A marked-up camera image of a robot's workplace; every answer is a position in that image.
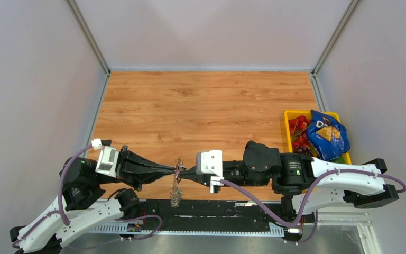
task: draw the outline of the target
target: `wooden table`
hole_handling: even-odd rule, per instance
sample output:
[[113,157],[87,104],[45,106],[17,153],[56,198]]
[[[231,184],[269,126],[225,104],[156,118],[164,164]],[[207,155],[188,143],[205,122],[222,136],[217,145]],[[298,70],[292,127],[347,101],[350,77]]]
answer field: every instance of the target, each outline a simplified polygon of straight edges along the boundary
[[[242,160],[248,140],[286,152],[287,109],[316,109],[307,72],[116,71],[111,74],[94,138],[112,139],[160,164],[188,168],[200,151],[220,149],[224,160]],[[89,158],[97,159],[97,152]],[[143,185],[139,198],[170,198],[172,176]],[[126,187],[108,184],[105,196]],[[189,180],[184,199],[247,200],[239,192],[209,188]],[[247,187],[261,200],[280,200],[268,187]]]

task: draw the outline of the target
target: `purple cable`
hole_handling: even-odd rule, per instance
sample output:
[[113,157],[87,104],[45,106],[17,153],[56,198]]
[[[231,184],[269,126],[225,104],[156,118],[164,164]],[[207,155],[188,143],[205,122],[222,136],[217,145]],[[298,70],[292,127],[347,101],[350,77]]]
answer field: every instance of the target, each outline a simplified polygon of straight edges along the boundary
[[310,241],[310,239],[312,239],[312,237],[315,235],[315,232],[317,231],[317,227],[318,227],[318,211],[315,211],[315,223],[313,224],[313,229],[312,229],[312,232],[310,233],[309,237],[307,237],[306,239],[304,239],[300,242],[293,242],[293,241],[287,241],[287,242],[289,242],[291,244],[295,244],[295,245],[297,245],[297,243],[298,244],[306,243],[306,242]]
[[[144,240],[144,239],[147,239],[147,238],[153,236],[153,234],[155,234],[155,233],[160,229],[160,227],[161,227],[161,225],[162,225],[162,219],[161,219],[161,217],[159,217],[158,215],[145,215],[145,216],[137,217],[137,218],[134,218],[134,219],[127,219],[127,220],[125,220],[125,219],[116,219],[115,221],[129,222],[129,221],[138,221],[138,220],[148,219],[148,218],[157,218],[157,219],[160,221],[159,225],[158,225],[158,226],[156,227],[156,229],[153,230],[152,232],[150,232],[150,233],[148,233],[148,234],[146,234],[146,235],[144,235],[144,236],[142,236],[142,237],[132,238],[132,239],[131,239],[132,241],[135,241],[135,240]],[[107,242],[101,243],[101,244],[99,244],[99,245],[95,245],[95,246],[91,246],[91,247],[83,247],[83,248],[82,248],[82,247],[74,247],[74,246],[68,245],[68,248],[71,248],[71,249],[73,249],[73,250],[92,250],[92,249],[97,249],[97,248],[99,248],[99,247],[102,247],[102,246],[104,246],[104,245],[107,245],[107,244],[110,244],[110,243],[113,243],[113,242],[118,242],[118,241],[120,241],[120,240],[121,240],[120,238],[117,238],[117,239],[113,239],[113,240],[109,240],[109,241],[107,241]]]
[[[304,207],[306,206],[307,200],[309,199],[309,195],[312,193],[315,186],[325,177],[332,175],[332,174],[336,174],[336,173],[338,173],[337,170],[331,170],[331,171],[324,172],[319,177],[317,177],[315,179],[315,181],[313,181],[313,183],[307,189],[307,192],[301,201],[301,206],[299,208],[297,217],[295,218],[295,220],[293,222],[287,222],[287,221],[281,219],[279,216],[277,216],[275,213],[273,213],[266,205],[264,205],[264,203],[262,203],[259,199],[257,199],[253,194],[251,194],[250,192],[241,188],[237,184],[234,184],[234,183],[232,183],[228,180],[224,180],[224,179],[220,180],[220,182],[222,184],[228,185],[228,186],[238,190],[239,192],[241,192],[242,194],[244,194],[245,196],[250,198],[254,203],[256,203],[260,208],[262,208],[262,210],[264,210],[272,219],[277,221],[282,226],[284,226],[286,228],[294,228],[296,225],[298,225],[299,221],[301,220],[302,212],[304,211]],[[365,171],[361,171],[358,169],[341,169],[340,173],[357,173],[357,174],[362,174],[362,175],[374,176],[374,173],[372,173],[372,172],[365,172]],[[388,179],[394,180],[394,181],[398,182],[399,184],[401,184],[402,189],[398,190],[398,193],[403,193],[406,191],[406,185],[401,180],[399,180],[395,177],[392,177],[392,176],[387,176],[387,175],[382,175],[382,174],[378,174],[377,176],[388,178]]]
[[35,222],[35,224],[33,224],[33,226],[32,226],[31,228],[29,228],[29,230],[27,230],[27,232],[26,232],[25,234],[23,234],[23,236],[21,237],[21,239],[18,239],[18,240],[16,240],[15,242],[12,243],[12,247],[15,248],[15,249],[19,249],[19,246],[17,246],[17,244],[18,244],[19,242],[21,242],[22,239],[25,239],[26,237],[28,237],[29,234],[30,234],[33,230],[35,230],[35,229],[41,224],[41,222],[43,222],[45,219],[47,219],[48,217],[50,217],[50,216],[51,216],[52,214],[54,214],[54,213],[58,213],[58,214],[59,214],[60,212],[57,211],[57,210],[55,210],[55,211],[52,211],[52,212],[47,213],[46,216],[41,217],[37,222]]
[[144,219],[144,218],[145,218],[145,219],[148,219],[148,218],[157,218],[157,219],[160,221],[160,223],[159,223],[159,225],[156,227],[156,229],[154,229],[152,232],[150,232],[150,233],[148,233],[148,234],[146,234],[146,235],[144,235],[144,236],[142,236],[142,237],[132,238],[132,241],[137,241],[137,240],[144,240],[144,239],[147,239],[147,238],[153,236],[153,234],[155,234],[155,233],[161,228],[161,225],[162,225],[162,219],[161,219],[161,217],[159,217],[158,215],[145,215],[145,216],[141,216],[141,217],[134,218],[134,219],[127,219],[127,220],[125,220],[125,219],[117,219],[116,221],[128,222],[128,221],[137,221],[137,220],[141,220],[141,219]]
[[84,147],[83,149],[81,149],[80,151],[78,151],[74,156],[72,156],[72,158],[68,161],[68,163],[66,163],[63,172],[61,173],[61,177],[60,177],[60,184],[58,186],[58,210],[60,211],[60,216],[61,216],[61,220],[63,221],[63,223],[66,226],[69,226],[70,222],[69,222],[69,218],[66,216],[66,213],[64,213],[64,208],[63,208],[63,184],[64,184],[64,179],[66,178],[66,174],[69,170],[69,168],[71,167],[72,163],[74,161],[76,161],[76,159],[80,156],[80,154],[86,152],[88,149],[90,149],[91,147],[93,147],[92,145],[87,145],[86,147]]

